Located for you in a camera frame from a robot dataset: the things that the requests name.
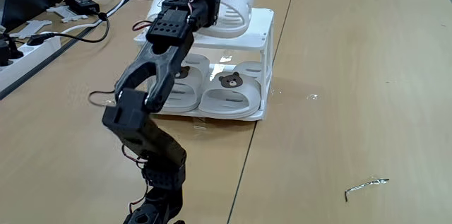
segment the slipper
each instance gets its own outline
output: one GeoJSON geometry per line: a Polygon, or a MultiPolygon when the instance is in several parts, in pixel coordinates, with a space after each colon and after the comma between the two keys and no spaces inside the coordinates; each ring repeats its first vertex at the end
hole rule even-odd
{"type": "Polygon", "coordinates": [[[221,72],[208,82],[199,112],[210,118],[238,119],[254,114],[261,104],[261,86],[238,72],[221,72]]]}
{"type": "MultiPolygon", "coordinates": [[[[209,63],[209,59],[199,54],[188,54],[185,57],[181,71],[175,75],[174,86],[163,105],[163,112],[188,112],[198,107],[209,63]]],[[[151,79],[150,87],[154,84],[155,81],[151,79]]]]}

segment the wooden table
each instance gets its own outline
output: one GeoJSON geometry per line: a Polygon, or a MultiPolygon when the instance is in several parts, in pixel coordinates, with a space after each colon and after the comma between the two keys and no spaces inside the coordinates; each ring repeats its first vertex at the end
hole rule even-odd
{"type": "MultiPolygon", "coordinates": [[[[114,8],[121,0],[93,0],[94,2],[99,4],[100,10],[101,11],[105,11],[108,12],[110,9],[114,8]]],[[[41,14],[35,16],[33,19],[31,20],[49,20],[52,22],[51,25],[46,25],[43,28],[41,28],[41,30],[39,30],[38,32],[43,32],[43,31],[54,31],[54,32],[62,32],[65,29],[69,29],[70,27],[76,26],[76,25],[82,25],[82,24],[88,24],[88,23],[94,23],[95,21],[99,20],[99,18],[97,18],[97,16],[88,16],[87,19],[79,19],[77,21],[69,21],[67,23],[63,23],[61,22],[61,16],[57,15],[56,13],[53,12],[42,12],[41,14]]],[[[24,27],[26,26],[26,24],[22,24],[21,26],[13,29],[11,31],[11,33],[18,33],[20,32],[24,27]]],[[[71,35],[77,35],[79,33],[81,33],[84,29],[77,29],[74,31],[71,31],[69,34],[71,35]]],[[[69,38],[67,37],[62,37],[61,38],[61,45],[66,44],[67,42],[69,42],[69,38]]]]}
{"type": "Polygon", "coordinates": [[[231,223],[450,223],[451,40],[449,0],[292,0],[231,223]]]}
{"type": "MultiPolygon", "coordinates": [[[[275,42],[290,0],[256,0],[276,12],[275,42]]],[[[0,102],[0,223],[121,223],[144,182],[101,124],[92,90],[111,90],[137,54],[131,31],[150,0],[132,0],[111,17],[107,39],[78,42],[0,102]]],[[[87,37],[103,35],[98,26],[87,37]]],[[[159,117],[187,150],[187,223],[226,223],[255,122],[159,117]]]]}

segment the robotic arm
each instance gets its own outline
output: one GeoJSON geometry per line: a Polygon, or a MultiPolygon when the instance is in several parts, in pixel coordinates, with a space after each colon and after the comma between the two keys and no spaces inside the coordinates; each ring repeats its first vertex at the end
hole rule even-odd
{"type": "Polygon", "coordinates": [[[216,22],[220,0],[166,0],[146,34],[147,42],[115,85],[115,107],[106,107],[102,123],[140,159],[143,178],[153,188],[124,224],[166,224],[182,208],[185,150],[149,118],[159,112],[174,76],[193,42],[193,32],[216,22]],[[157,82],[147,93],[134,90],[145,79],[157,82]]]}

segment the bear cartoon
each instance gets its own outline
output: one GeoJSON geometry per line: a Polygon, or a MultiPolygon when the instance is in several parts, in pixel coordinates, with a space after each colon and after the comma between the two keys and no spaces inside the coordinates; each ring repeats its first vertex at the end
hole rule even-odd
{"type": "Polygon", "coordinates": [[[221,86],[224,88],[236,88],[243,84],[242,78],[238,72],[234,72],[229,76],[221,76],[218,78],[221,82],[221,86]]]}
{"type": "Polygon", "coordinates": [[[181,67],[181,71],[174,76],[176,79],[183,79],[189,76],[190,66],[181,67]]]}

